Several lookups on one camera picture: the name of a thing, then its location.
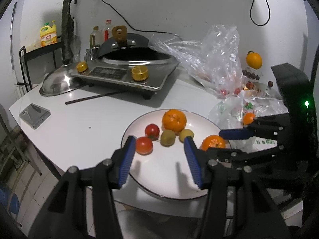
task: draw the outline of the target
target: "orange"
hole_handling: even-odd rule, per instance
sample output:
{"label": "orange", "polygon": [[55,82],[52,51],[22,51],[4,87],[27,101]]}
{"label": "orange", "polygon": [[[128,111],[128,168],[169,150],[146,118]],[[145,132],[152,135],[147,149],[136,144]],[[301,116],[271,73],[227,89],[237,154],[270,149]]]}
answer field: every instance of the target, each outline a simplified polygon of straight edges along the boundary
{"label": "orange", "polygon": [[175,134],[178,134],[186,127],[186,122],[185,114],[179,110],[169,110],[162,118],[163,127],[174,131]]}
{"label": "orange", "polygon": [[255,115],[254,113],[247,112],[247,113],[244,115],[244,118],[242,119],[242,123],[243,123],[244,125],[248,125],[248,124],[250,124],[250,123],[253,123],[254,117],[256,117],[256,115]]}
{"label": "orange", "polygon": [[202,142],[200,149],[203,151],[207,151],[208,148],[215,147],[215,148],[226,148],[225,140],[217,135],[208,136]]}
{"label": "orange", "polygon": [[246,56],[247,65],[254,69],[259,69],[263,65],[263,60],[258,53],[254,51],[249,51]]}

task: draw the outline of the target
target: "power cord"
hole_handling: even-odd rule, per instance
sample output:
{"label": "power cord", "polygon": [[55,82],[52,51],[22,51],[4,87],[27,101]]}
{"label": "power cord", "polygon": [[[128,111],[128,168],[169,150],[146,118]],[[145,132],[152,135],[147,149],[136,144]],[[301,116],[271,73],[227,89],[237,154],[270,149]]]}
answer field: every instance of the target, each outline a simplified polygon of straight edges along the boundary
{"label": "power cord", "polygon": [[252,21],[255,25],[257,25],[257,26],[259,26],[259,27],[265,26],[265,25],[269,22],[269,20],[270,20],[270,7],[269,7],[269,3],[268,3],[268,1],[267,1],[267,0],[265,0],[265,1],[266,1],[266,3],[267,3],[267,6],[268,6],[268,11],[269,11],[269,17],[268,17],[268,20],[267,20],[267,21],[266,21],[266,23],[264,23],[264,24],[257,24],[257,23],[255,23],[255,22],[254,22],[253,18],[251,17],[251,10],[253,9],[254,1],[255,1],[255,0],[253,0],[253,3],[251,4],[251,8],[250,8],[250,12],[249,12],[250,19],[251,19],[251,21]]}
{"label": "power cord", "polygon": [[140,30],[140,29],[136,29],[136,28],[133,28],[131,26],[131,24],[128,23],[128,21],[122,16],[122,14],[120,14],[111,4],[105,2],[104,0],[101,0],[103,3],[105,3],[106,5],[109,5],[125,22],[126,24],[133,30],[135,31],[139,31],[139,32],[145,32],[145,33],[164,33],[164,34],[173,34],[173,33],[170,33],[170,32],[165,32],[165,31],[155,31],[155,30]]}

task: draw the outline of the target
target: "glass bottle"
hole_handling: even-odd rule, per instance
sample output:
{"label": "glass bottle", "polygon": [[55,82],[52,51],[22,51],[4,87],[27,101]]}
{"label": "glass bottle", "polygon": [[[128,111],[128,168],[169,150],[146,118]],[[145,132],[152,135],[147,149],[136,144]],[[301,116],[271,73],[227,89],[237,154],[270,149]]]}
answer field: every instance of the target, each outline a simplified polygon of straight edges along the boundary
{"label": "glass bottle", "polygon": [[102,34],[98,30],[98,26],[94,26],[93,32],[90,34],[90,48],[99,47],[102,43]]}

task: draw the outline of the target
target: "metal rack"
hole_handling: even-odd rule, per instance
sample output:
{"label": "metal rack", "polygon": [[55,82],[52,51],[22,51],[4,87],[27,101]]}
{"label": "metal rack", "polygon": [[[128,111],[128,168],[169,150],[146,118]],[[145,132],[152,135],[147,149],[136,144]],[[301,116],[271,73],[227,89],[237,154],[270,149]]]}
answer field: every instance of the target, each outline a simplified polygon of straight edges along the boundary
{"label": "metal rack", "polygon": [[[42,56],[42,55],[45,55],[45,54],[48,54],[48,53],[52,52],[54,68],[56,69],[56,61],[55,61],[55,52],[54,51],[59,49],[59,48],[62,48],[62,46],[63,46],[62,42],[58,42],[58,43],[55,43],[55,44],[51,44],[51,45],[48,45],[48,46],[45,46],[45,47],[41,47],[41,48],[32,50],[32,51],[30,51],[28,53],[26,52],[26,47],[25,46],[23,46],[20,49],[19,58],[20,58],[20,66],[21,66],[21,72],[22,72],[22,78],[23,78],[23,84],[22,85],[25,86],[27,92],[29,91],[29,88],[30,88],[30,90],[32,90],[32,83],[31,83],[30,74],[29,74],[28,61],[30,61],[30,60],[32,60],[34,58],[37,58],[39,56]],[[24,64],[25,69],[26,69],[28,82],[26,82],[26,77],[25,77],[25,74],[24,74],[23,64]]]}

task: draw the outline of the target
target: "white plastic bag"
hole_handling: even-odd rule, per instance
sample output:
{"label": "white plastic bag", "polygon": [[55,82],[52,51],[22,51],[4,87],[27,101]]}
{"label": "white plastic bag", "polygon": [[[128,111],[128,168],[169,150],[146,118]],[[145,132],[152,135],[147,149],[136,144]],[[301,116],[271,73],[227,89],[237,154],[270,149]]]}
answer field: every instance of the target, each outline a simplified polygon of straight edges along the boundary
{"label": "white plastic bag", "polygon": [[[242,120],[247,112],[257,117],[288,113],[282,100],[269,97],[254,97],[251,91],[241,91],[238,96],[231,96],[218,103],[208,114],[208,119],[220,129],[242,128]],[[233,140],[231,145],[245,152],[261,150],[255,143],[256,138]]]}
{"label": "white plastic bag", "polygon": [[242,89],[238,44],[236,27],[213,25],[203,42],[180,41],[178,36],[154,34],[149,47],[174,56],[209,92],[225,98]]}

